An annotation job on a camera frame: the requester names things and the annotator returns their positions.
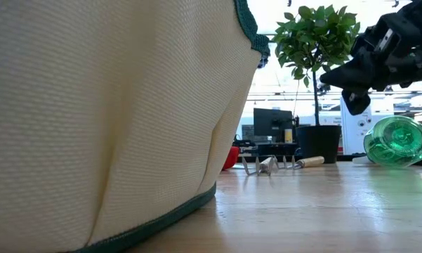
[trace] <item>potted plant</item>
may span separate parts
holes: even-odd
[[[301,6],[298,15],[285,13],[288,22],[279,22],[273,41],[281,67],[293,67],[291,74],[306,87],[312,79],[315,100],[315,126],[298,127],[296,134],[304,157],[321,155],[326,163],[336,161],[340,126],[319,123],[317,71],[328,72],[332,65],[349,60],[348,55],[360,24],[356,14],[346,13],[346,6],[335,11],[331,5],[317,10]]]

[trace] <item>tree trunk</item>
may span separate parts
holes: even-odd
[[[317,78],[315,75],[315,71],[312,71],[312,79],[314,81],[314,101],[315,101],[315,126],[320,125],[320,119],[318,117],[318,97],[317,97]]]

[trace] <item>robotic arm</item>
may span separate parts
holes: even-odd
[[[352,115],[368,107],[370,88],[384,91],[391,84],[407,88],[422,81],[422,0],[381,16],[356,38],[350,54],[351,61],[323,74],[320,81],[343,89]]]

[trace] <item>beige fabric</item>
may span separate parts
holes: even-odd
[[[64,252],[208,190],[260,53],[233,0],[0,1],[0,252]]]

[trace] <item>red object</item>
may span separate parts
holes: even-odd
[[[230,153],[228,154],[225,164],[223,165],[223,169],[232,168],[236,164],[238,157],[239,157],[239,147],[231,147]]]

